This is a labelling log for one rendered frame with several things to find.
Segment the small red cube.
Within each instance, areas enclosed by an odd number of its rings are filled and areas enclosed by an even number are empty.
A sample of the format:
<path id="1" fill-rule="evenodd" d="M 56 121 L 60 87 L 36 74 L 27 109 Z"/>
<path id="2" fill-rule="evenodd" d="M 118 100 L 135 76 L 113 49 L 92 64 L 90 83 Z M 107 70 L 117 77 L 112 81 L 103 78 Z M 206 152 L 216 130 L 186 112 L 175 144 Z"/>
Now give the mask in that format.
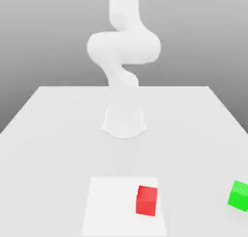
<path id="1" fill-rule="evenodd" d="M 158 188 L 139 185 L 136 197 L 136 213 L 155 216 Z"/>

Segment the small green cube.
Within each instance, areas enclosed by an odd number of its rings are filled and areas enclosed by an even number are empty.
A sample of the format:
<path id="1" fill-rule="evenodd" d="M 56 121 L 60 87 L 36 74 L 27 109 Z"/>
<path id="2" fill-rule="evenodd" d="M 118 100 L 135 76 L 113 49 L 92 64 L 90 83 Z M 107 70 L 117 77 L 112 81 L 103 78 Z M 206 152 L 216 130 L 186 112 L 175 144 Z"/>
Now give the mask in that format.
<path id="1" fill-rule="evenodd" d="M 244 212 L 248 211 L 248 184 L 238 180 L 233 183 L 228 205 Z"/>

